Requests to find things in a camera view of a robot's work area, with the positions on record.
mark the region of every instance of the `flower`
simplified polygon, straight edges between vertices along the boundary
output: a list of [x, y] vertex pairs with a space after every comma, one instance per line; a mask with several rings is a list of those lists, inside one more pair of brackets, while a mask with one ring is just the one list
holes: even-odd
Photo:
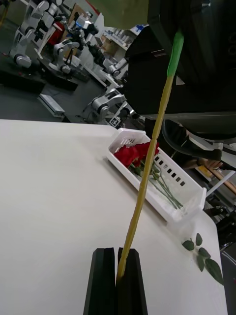
[[[130, 164], [134, 164], [135, 167], [139, 167], [141, 160], [146, 158], [150, 142], [136, 144], [133, 147], [123, 146], [118, 152], [114, 153], [114, 156], [125, 166], [129, 167]], [[159, 143], [156, 145], [155, 155], [159, 152]]]

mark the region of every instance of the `white table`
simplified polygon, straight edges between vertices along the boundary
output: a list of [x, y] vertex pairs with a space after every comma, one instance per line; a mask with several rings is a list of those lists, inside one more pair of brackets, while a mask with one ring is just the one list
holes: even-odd
[[[92, 253], [123, 246], [137, 197], [104, 158], [114, 132], [0, 121], [1, 315], [83, 314]], [[197, 232], [220, 263], [207, 215], [175, 233], [144, 205], [133, 247], [149, 315], [227, 315], [223, 286], [180, 243]]]

